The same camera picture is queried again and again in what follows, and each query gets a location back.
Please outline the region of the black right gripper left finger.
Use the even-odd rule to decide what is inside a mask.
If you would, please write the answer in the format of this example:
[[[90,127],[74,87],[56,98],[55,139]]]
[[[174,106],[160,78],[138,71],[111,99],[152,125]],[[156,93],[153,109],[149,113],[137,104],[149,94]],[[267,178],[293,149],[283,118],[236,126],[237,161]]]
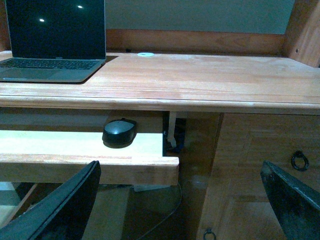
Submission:
[[[2,240],[80,240],[90,218],[101,177],[92,161],[30,210],[1,228]]]

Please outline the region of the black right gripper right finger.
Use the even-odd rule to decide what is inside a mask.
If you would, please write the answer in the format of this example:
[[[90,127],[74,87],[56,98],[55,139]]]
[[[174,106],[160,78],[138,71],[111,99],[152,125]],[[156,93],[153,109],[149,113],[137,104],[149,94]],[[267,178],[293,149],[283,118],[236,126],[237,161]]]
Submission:
[[[270,161],[260,177],[280,227],[288,240],[320,238],[320,193]]]

